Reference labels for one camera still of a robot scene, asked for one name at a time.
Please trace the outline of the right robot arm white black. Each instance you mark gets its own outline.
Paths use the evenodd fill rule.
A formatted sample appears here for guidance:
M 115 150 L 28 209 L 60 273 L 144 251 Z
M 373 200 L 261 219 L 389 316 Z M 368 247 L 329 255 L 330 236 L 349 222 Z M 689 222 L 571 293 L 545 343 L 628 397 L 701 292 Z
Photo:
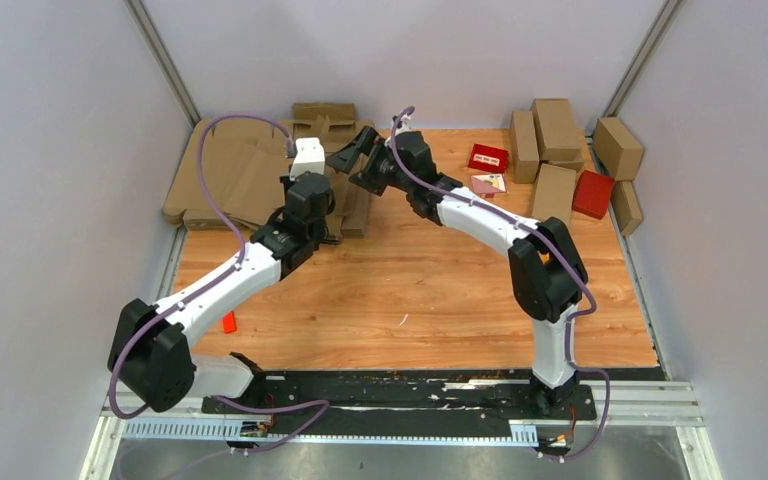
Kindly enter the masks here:
M 555 217 L 522 217 L 480 198 L 437 169 L 418 131 L 384 138 L 365 127 L 327 155 L 326 164 L 369 193 L 382 195 L 389 187 L 403 191 L 419 217 L 507 258 L 513 296 L 532 321 L 535 359 L 528 401 L 544 417 L 567 409 L 579 384 L 573 329 L 588 274 L 566 224 Z

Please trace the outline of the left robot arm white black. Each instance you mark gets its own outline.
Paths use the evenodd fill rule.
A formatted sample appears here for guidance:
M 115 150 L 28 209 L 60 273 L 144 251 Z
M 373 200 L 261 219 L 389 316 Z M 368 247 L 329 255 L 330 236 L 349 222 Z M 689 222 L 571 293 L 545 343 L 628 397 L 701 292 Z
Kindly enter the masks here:
M 124 386 L 155 412 L 188 396 L 228 397 L 243 413 L 258 411 L 266 386 L 254 366 L 233 355 L 196 355 L 193 346 L 226 314 L 254 294 L 286 278 L 319 249 L 327 235 L 325 218 L 335 200 L 320 173 L 285 175 L 285 204 L 258 229 L 242 250 L 176 294 L 153 304 L 135 299 L 121 310 L 108 358 L 111 409 Z

